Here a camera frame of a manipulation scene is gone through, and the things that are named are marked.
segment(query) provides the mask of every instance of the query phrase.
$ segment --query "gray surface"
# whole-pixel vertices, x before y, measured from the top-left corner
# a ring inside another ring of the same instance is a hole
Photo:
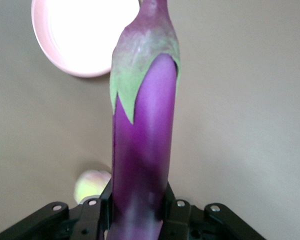
[[[268,240],[300,240],[300,0],[169,1],[182,60],[169,181]],[[54,67],[30,0],[0,0],[0,231],[111,166],[109,75]]]

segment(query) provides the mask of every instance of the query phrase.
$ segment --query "white plate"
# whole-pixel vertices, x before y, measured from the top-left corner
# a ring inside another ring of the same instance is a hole
[[[32,0],[36,39],[64,72],[84,78],[110,71],[118,38],[137,16],[137,0]]]

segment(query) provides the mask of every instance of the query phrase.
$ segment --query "eggplant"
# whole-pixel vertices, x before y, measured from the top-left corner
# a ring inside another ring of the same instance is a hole
[[[144,0],[112,55],[113,221],[107,240],[158,239],[179,76],[167,0]]]

